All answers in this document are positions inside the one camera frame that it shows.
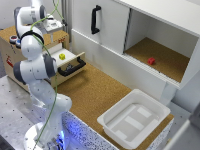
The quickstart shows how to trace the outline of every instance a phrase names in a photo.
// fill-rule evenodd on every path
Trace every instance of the plastic container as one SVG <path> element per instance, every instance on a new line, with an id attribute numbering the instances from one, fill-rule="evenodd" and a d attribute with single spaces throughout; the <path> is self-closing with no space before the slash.
<path id="1" fill-rule="evenodd" d="M 169 108 L 136 89 L 97 120 L 122 147 L 136 149 L 169 113 Z"/>

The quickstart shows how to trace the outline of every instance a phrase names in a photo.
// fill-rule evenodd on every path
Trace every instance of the drawer handle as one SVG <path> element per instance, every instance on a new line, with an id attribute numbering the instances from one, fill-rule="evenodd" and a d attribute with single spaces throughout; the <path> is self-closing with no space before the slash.
<path id="1" fill-rule="evenodd" d="M 58 73 L 61 75 L 61 76 L 64 76 L 64 77 L 67 77 L 69 76 L 70 74 L 76 72 L 77 70 L 81 69 L 82 67 L 84 67 L 86 65 L 86 63 L 80 58 L 80 57 L 77 57 L 77 61 L 79 62 L 79 64 L 71 69 L 66 69 L 65 71 L 63 71 L 61 69 L 61 67 L 58 68 Z"/>
<path id="2" fill-rule="evenodd" d="M 92 10 L 92 25 L 91 25 L 91 30 L 92 34 L 98 33 L 100 30 L 96 28 L 96 12 L 101 10 L 101 7 L 96 5 L 96 8 Z"/>

